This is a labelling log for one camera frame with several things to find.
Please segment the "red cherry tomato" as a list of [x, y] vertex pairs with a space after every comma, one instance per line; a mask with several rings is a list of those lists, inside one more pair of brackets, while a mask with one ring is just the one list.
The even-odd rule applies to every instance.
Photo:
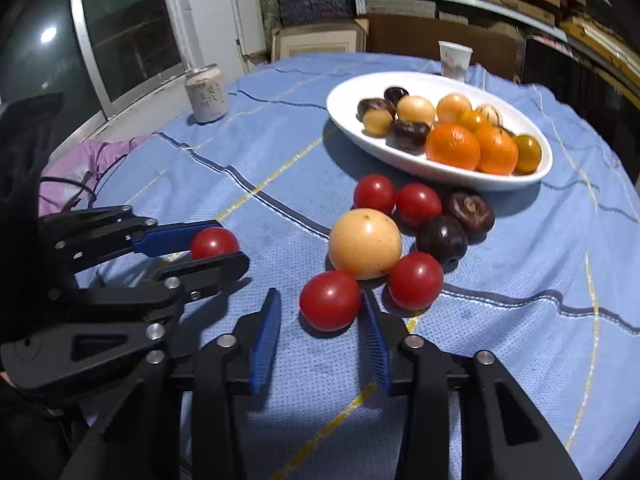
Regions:
[[406, 226], [417, 229], [425, 221], [442, 214], [442, 202], [438, 194], [429, 186], [410, 183], [397, 194], [396, 212]]
[[355, 208], [375, 209], [390, 216], [396, 205], [396, 188], [382, 174], [369, 174], [358, 181], [352, 202]]
[[407, 311], [429, 307], [442, 291], [443, 284], [442, 266], [424, 252], [410, 252], [402, 257], [387, 280], [394, 303]]
[[190, 246], [191, 258], [200, 260], [233, 254], [240, 251], [240, 244], [234, 234], [219, 226], [212, 226], [194, 237]]
[[337, 332], [349, 326], [361, 308], [357, 281], [342, 271], [316, 275], [299, 296], [299, 310], [319, 332]]

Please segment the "pale orange round fruit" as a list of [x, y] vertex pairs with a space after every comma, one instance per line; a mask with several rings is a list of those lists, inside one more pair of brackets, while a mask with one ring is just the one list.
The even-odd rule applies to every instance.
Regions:
[[402, 254], [395, 221], [381, 211], [356, 208], [335, 222], [329, 237], [334, 269], [357, 281], [374, 280], [390, 272]]

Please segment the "small yellow round fruit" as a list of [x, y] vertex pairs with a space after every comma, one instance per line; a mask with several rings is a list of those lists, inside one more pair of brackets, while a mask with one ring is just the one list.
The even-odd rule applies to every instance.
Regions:
[[375, 138], [384, 138], [390, 132], [393, 125], [394, 116], [385, 108], [367, 110], [362, 116], [362, 124], [364, 132], [368, 136]]

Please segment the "dark water chestnut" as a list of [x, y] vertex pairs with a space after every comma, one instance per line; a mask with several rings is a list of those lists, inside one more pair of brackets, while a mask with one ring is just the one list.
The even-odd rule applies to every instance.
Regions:
[[450, 193], [445, 200], [445, 209], [472, 237], [486, 235], [495, 225], [494, 210], [477, 192], [457, 190]]
[[413, 155], [424, 153], [424, 146], [431, 126], [425, 122], [404, 122], [397, 119], [390, 125], [386, 144], [396, 150]]
[[369, 98], [362, 99], [357, 106], [357, 118], [360, 122], [363, 122], [363, 117], [370, 110], [386, 110], [390, 113], [390, 116], [396, 116], [396, 107], [394, 104], [386, 99], [381, 98]]

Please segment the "dark purple plum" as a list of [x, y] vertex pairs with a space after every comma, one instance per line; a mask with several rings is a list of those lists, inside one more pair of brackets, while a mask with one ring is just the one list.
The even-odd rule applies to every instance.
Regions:
[[450, 266], [465, 256], [468, 238], [455, 218], [438, 216], [420, 226], [416, 232], [416, 249], [431, 255], [442, 266]]
[[408, 96], [409, 92], [402, 87], [390, 87], [387, 88], [384, 91], [384, 99], [386, 99], [386, 101], [390, 102], [393, 104], [393, 106], [396, 106], [399, 101], [404, 97], [404, 96]]

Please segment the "small yellow orange tomato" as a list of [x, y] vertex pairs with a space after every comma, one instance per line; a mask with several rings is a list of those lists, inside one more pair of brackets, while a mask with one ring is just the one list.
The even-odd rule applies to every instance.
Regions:
[[529, 134], [520, 134], [513, 139], [518, 148], [517, 174], [533, 174], [541, 162], [542, 151], [538, 141]]

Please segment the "pale yellow passion fruit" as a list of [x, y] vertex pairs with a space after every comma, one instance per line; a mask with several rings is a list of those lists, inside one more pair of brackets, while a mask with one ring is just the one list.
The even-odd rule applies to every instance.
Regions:
[[422, 96], [403, 96], [396, 105], [396, 113], [403, 122], [424, 122], [429, 126], [436, 117], [434, 105]]

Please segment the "large orange mandarin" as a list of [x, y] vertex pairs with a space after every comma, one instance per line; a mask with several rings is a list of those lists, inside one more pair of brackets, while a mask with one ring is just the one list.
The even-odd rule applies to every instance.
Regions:
[[428, 134], [425, 155], [439, 164], [474, 171], [480, 162], [480, 146], [471, 131], [443, 122]]

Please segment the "striped pepino melon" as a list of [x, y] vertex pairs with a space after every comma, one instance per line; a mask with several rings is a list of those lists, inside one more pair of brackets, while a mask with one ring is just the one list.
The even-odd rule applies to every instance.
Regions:
[[491, 123], [491, 125], [495, 127], [501, 127], [503, 125], [500, 110], [498, 110], [498, 107], [496, 107], [494, 104], [480, 104], [479, 106], [475, 107], [475, 111], [485, 117], [486, 120]]

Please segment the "pale orange fruit with stem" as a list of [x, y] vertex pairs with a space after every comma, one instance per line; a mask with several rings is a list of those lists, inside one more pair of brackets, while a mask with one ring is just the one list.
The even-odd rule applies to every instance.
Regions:
[[461, 93], [450, 93], [439, 100], [436, 106], [437, 118], [440, 122], [458, 122], [472, 105]]

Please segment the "small glossy orange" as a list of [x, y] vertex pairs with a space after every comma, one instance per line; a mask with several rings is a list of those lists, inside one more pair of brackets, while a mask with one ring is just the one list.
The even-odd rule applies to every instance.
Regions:
[[467, 110], [464, 112], [458, 119], [457, 124], [472, 133], [479, 128], [491, 126], [490, 120], [483, 113], [477, 112], [476, 110]]

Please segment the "blue checked tablecloth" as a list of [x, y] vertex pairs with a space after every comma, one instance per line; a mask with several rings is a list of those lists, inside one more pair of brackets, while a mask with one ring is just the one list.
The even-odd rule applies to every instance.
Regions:
[[[100, 182], [99, 206], [129, 205], [160, 223], [214, 218], [250, 257], [248, 284], [186, 308], [183, 352], [232, 329], [268, 289], [282, 296], [278, 354], [265, 399], [238, 404], [252, 479], [389, 479], [405, 402], [375, 388], [356, 327], [314, 336], [299, 321], [303, 286], [326, 268], [333, 223], [357, 181], [408, 178], [350, 142], [326, 97], [378, 72], [434, 74], [434, 61], [316, 54], [232, 84], [230, 114], [201, 126], [189, 113], [156, 127]], [[527, 115], [549, 140], [541, 184], [490, 196], [497, 220], [409, 328], [442, 350], [495, 353], [597, 479], [639, 421], [639, 199], [618, 157], [553, 94], [474, 67], [474, 87]]]

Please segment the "beige drink can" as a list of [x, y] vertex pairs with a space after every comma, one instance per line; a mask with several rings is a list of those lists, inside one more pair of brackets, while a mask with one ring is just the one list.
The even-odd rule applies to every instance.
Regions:
[[224, 73], [217, 64], [191, 70], [184, 82], [195, 120], [207, 124], [227, 115], [230, 99]]

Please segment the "framed picture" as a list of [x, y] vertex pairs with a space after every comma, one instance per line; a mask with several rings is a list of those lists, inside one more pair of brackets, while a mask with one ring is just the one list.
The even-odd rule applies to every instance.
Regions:
[[281, 28], [272, 36], [271, 62], [309, 53], [364, 52], [369, 28], [366, 18]]

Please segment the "white paper cup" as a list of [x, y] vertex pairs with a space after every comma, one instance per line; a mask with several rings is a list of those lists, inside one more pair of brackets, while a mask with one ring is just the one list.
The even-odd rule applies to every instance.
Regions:
[[438, 46], [442, 76], [457, 81], [465, 81], [471, 64], [473, 49], [450, 41], [439, 41]]

